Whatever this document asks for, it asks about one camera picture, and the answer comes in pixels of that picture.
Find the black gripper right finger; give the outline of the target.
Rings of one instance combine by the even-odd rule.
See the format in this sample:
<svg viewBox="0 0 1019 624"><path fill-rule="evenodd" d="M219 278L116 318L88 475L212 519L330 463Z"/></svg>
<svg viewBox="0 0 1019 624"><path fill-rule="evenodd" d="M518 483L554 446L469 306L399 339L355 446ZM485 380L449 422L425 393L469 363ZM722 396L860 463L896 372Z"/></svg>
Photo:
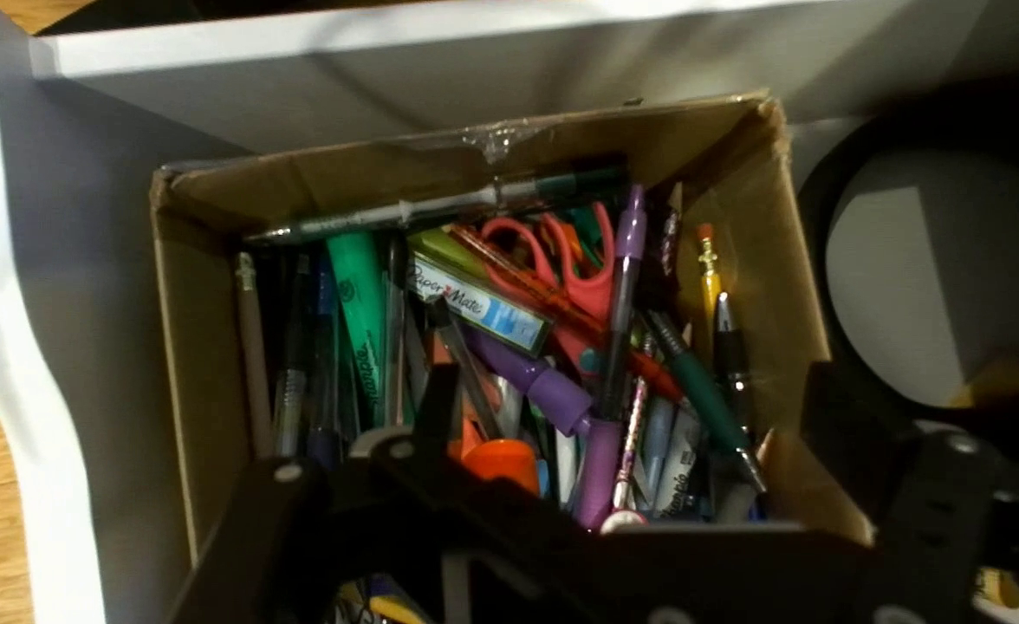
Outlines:
<svg viewBox="0 0 1019 624"><path fill-rule="evenodd" d="M860 624L995 624L985 569L1019 585L1019 396L928 409L850 359L807 372L804 444L872 527Z"/></svg>

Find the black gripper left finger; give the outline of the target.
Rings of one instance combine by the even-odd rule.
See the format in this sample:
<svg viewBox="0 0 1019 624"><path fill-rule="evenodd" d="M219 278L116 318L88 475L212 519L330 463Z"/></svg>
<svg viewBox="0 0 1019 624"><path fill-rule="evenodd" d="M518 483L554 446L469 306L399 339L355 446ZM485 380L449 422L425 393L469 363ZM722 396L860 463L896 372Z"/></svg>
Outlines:
<svg viewBox="0 0 1019 624"><path fill-rule="evenodd" d="M437 363L415 429L333 473L252 463L169 624L326 624L338 585L375 571L438 624L598 624L578 530L448 459L457 387L462 367Z"/></svg>

